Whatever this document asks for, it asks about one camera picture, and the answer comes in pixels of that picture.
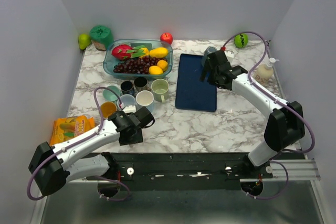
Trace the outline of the dark grey faceted mug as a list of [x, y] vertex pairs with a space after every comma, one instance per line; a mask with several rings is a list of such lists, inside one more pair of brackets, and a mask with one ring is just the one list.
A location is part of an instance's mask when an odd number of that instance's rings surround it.
[[216, 47], [213, 47], [213, 46], [209, 46], [205, 49], [204, 54], [203, 54], [202, 59], [201, 59], [202, 66], [205, 65], [205, 61], [206, 61], [208, 55], [211, 54], [211, 53], [214, 53], [216, 51], [217, 51]]

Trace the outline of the pale grey-blue mug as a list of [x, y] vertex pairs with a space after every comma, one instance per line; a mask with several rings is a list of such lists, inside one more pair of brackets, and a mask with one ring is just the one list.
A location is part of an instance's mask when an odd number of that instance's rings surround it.
[[135, 97], [130, 94], [123, 94], [120, 96], [120, 99], [117, 99], [117, 108], [124, 109], [127, 106], [135, 106], [136, 101]]

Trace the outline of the light green mug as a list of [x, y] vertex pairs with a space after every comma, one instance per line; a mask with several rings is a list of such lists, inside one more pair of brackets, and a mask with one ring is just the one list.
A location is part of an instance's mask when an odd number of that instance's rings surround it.
[[151, 91], [155, 101], [165, 103], [169, 97], [169, 83], [164, 79], [156, 79], [151, 84]]

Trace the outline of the brown striped mug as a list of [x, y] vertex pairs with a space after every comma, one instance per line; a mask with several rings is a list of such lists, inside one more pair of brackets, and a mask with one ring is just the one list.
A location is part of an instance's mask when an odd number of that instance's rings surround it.
[[138, 77], [134, 80], [134, 87], [137, 92], [141, 91], [150, 91], [150, 86], [148, 84], [148, 80], [145, 77]]

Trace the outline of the dark blue small mug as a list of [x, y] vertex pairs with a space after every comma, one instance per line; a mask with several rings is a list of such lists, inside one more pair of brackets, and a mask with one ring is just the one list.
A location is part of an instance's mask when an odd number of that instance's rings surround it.
[[131, 96], [135, 95], [134, 85], [131, 81], [124, 81], [120, 85], [122, 94], [129, 94]]

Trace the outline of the large blue butterfly mug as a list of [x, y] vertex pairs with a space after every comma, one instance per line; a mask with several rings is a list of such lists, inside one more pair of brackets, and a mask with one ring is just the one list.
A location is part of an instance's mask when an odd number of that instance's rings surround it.
[[118, 110], [117, 106], [113, 102], [105, 102], [100, 106], [103, 118], [107, 119], [114, 112]]

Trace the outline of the teal green wide mug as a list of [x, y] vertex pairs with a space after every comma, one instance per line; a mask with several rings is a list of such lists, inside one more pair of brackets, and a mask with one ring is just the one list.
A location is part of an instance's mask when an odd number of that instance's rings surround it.
[[118, 97], [116, 96], [121, 95], [121, 91], [117, 86], [108, 86], [108, 90], [104, 89], [103, 91], [103, 97], [108, 102], [117, 102]]

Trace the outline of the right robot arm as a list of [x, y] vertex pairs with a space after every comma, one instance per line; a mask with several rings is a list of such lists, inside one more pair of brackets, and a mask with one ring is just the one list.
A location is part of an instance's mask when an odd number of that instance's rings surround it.
[[222, 50], [206, 56], [200, 80], [205, 79], [211, 85], [241, 95], [267, 119], [264, 141], [248, 153], [248, 161], [241, 165], [246, 177], [255, 177], [261, 165], [304, 137], [301, 104], [277, 97], [256, 83], [246, 69], [231, 66]]

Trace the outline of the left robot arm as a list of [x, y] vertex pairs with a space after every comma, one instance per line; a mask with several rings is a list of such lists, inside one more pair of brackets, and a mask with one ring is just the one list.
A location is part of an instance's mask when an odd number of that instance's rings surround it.
[[115, 164], [103, 155], [88, 161], [84, 161], [83, 157], [113, 142], [119, 142], [120, 145], [141, 143], [142, 129], [151, 127], [154, 122], [154, 116], [145, 107], [134, 113], [117, 111], [94, 129], [69, 141], [54, 146], [47, 142], [39, 144], [28, 165], [31, 173], [27, 185], [28, 198], [36, 200], [31, 193], [33, 182], [36, 183], [42, 197], [46, 197], [72, 180], [89, 176], [112, 179], [117, 171]]

